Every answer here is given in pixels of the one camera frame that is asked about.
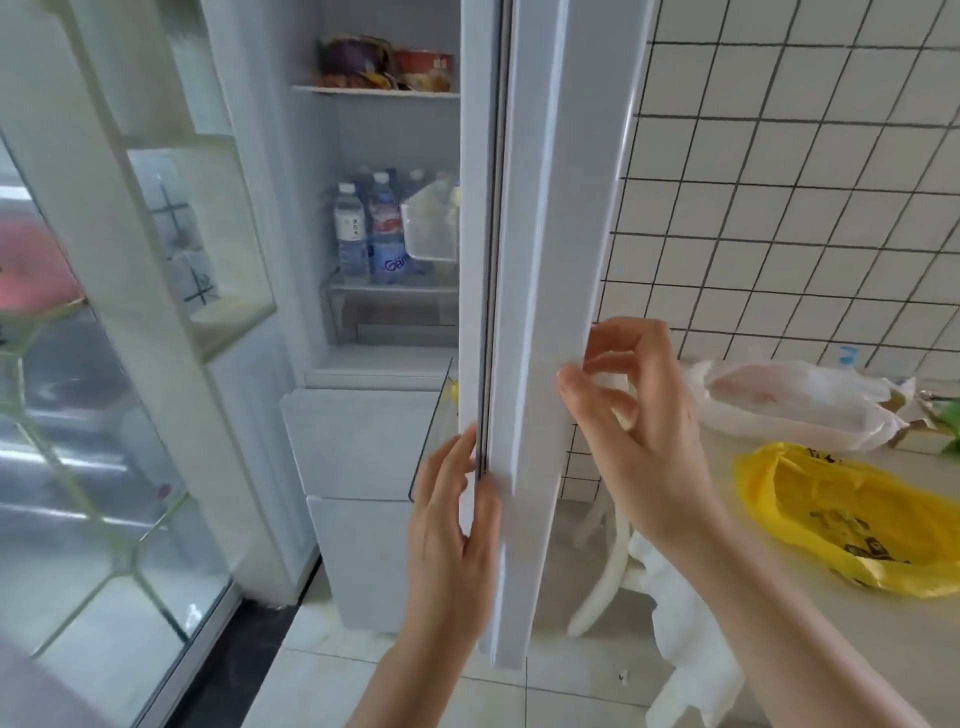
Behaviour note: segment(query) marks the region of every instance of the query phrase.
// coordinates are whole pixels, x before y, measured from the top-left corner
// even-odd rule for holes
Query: plastic bag
[[[707,427],[830,451],[878,448],[907,426],[879,406],[891,384],[805,361],[702,361],[686,373]]]
[[[735,476],[772,536],[851,581],[920,597],[960,592],[960,503],[786,443],[737,458]]]

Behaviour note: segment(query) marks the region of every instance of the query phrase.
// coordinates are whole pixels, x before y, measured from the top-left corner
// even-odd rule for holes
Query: refrigerator drawer
[[[280,406],[308,496],[407,500],[440,392],[299,389]]]
[[[413,503],[312,496],[306,502],[344,626],[399,632]]]

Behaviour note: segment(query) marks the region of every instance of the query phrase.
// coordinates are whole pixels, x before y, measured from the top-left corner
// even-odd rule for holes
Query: yellow plastic bag
[[[737,491],[771,535],[848,579],[903,595],[960,592],[960,503],[799,445],[736,460]]]

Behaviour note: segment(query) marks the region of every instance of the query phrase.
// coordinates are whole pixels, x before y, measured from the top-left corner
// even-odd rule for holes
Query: white refrigerator
[[[186,34],[180,5],[2,10],[18,162],[249,594],[289,600],[319,543],[345,624],[398,629],[414,472],[478,422],[503,500],[486,643],[519,667],[569,446],[555,374],[596,318],[653,0],[202,0],[205,28]],[[318,39],[341,34],[452,54],[451,92],[311,87]],[[151,149],[173,150],[222,283],[199,313],[157,272],[128,162]],[[85,184],[57,179],[64,164]],[[420,282],[343,283],[337,183],[387,167],[459,179],[458,259]],[[126,211],[97,229],[111,190]],[[113,295],[132,284],[139,303]],[[171,338],[143,371],[151,305]],[[218,453],[240,466],[221,486]],[[267,556],[244,558],[254,547]]]

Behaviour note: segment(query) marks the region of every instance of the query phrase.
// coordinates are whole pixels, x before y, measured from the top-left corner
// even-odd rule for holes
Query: pink object
[[[41,220],[0,214],[0,312],[40,313],[83,295]]]

